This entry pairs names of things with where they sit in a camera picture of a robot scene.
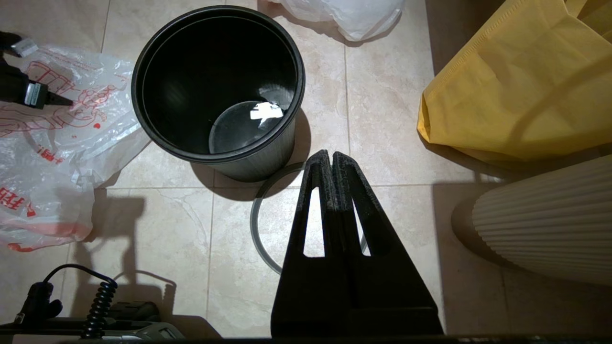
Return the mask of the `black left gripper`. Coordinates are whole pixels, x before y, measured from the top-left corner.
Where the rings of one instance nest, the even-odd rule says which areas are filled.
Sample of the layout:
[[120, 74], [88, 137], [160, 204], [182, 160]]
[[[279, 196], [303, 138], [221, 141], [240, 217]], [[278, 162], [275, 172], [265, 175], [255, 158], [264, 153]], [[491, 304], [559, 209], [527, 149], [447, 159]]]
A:
[[72, 106], [68, 98], [48, 91], [48, 87], [33, 80], [19, 68], [8, 63], [0, 64], [0, 100], [3, 102], [43, 108], [45, 104], [53, 106]]

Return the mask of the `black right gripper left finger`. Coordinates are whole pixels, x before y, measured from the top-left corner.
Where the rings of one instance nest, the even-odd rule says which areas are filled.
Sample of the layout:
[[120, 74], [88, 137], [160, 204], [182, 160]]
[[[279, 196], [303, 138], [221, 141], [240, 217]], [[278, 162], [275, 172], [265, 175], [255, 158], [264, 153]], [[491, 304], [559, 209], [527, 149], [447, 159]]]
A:
[[[349, 209], [339, 180], [341, 152], [322, 150], [305, 164], [275, 307], [348, 311], [353, 305], [348, 259], [353, 253]], [[313, 189], [319, 192], [324, 255], [304, 254]]]

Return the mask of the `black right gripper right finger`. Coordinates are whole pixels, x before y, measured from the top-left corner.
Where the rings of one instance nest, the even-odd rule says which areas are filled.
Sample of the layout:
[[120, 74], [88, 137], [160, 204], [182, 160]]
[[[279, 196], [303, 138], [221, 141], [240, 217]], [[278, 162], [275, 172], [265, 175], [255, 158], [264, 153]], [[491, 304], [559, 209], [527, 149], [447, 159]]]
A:
[[432, 311], [434, 300], [372, 186], [354, 159], [334, 153], [350, 295], [362, 309]]

